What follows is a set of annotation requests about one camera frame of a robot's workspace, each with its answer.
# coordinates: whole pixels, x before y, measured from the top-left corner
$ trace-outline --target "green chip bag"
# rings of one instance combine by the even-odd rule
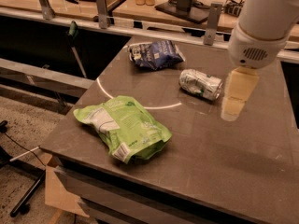
[[[94,127],[109,155],[128,163],[148,160],[162,150],[171,133],[134,98],[118,96],[100,105],[74,110],[76,119]]]

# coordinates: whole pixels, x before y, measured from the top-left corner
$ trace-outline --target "silver can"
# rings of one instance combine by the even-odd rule
[[[216,100],[221,93],[221,79],[194,69],[183,70],[178,83],[185,91],[210,101]]]

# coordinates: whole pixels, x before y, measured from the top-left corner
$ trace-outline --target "wooden surface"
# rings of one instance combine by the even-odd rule
[[[64,0],[49,0],[57,16],[92,20],[97,15],[95,2],[80,1],[79,5]],[[108,10],[122,0],[107,0]],[[29,11],[41,11],[38,0],[0,0],[0,7],[10,7]]]
[[[78,205],[79,196],[68,192],[58,176],[54,173],[57,163],[51,159],[46,167],[45,204],[61,210],[89,217]]]
[[[156,0],[155,5],[160,5],[162,3],[167,2],[168,0]],[[213,1],[223,2],[225,4],[225,0],[198,0],[205,5],[210,5]],[[113,17],[125,18],[125,19],[133,19],[138,21],[151,21],[157,23],[165,23],[171,25],[179,25],[184,27],[194,27],[194,28],[206,28],[206,21],[201,24],[195,24],[190,21],[185,21],[179,19],[177,17],[168,15],[161,11],[158,11],[154,8],[154,6],[147,5],[136,5],[135,0],[127,0],[113,10]],[[230,33],[232,29],[235,27],[237,23],[237,18],[227,14],[221,14],[219,20],[218,31]],[[291,32],[291,40],[299,41],[299,25],[295,25]]]

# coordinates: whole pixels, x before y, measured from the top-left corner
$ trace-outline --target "metal stand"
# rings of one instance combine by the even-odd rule
[[[6,125],[7,125],[7,121],[2,121],[0,123],[0,133],[5,133],[7,131]],[[19,200],[19,202],[10,212],[10,216],[15,217],[19,213],[29,212],[30,205],[26,203],[36,192],[37,188],[44,182],[46,170],[42,170],[40,168],[34,167],[33,165],[26,163],[24,161],[15,160],[15,158],[12,158],[0,147],[0,168],[2,168],[7,164],[15,168],[21,169],[22,171],[30,175],[37,176],[37,180],[35,181],[35,183],[27,190],[27,192],[23,195],[23,197]]]
[[[55,18],[55,12],[50,6],[49,0],[39,0],[39,3],[41,5],[41,10],[43,13],[43,18],[45,20],[51,20]]]
[[[98,20],[100,28],[106,29],[110,25],[110,20],[107,17],[107,2],[106,0],[95,0],[98,11]]]
[[[204,44],[212,46],[215,40],[215,35],[217,32],[218,21],[221,15],[222,3],[213,2],[209,9],[209,15],[207,18],[206,32]]]

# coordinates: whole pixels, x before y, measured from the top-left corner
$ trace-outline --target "blue chip bag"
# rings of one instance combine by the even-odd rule
[[[132,44],[128,49],[130,60],[135,65],[152,70],[164,69],[185,60],[178,47],[170,40]]]

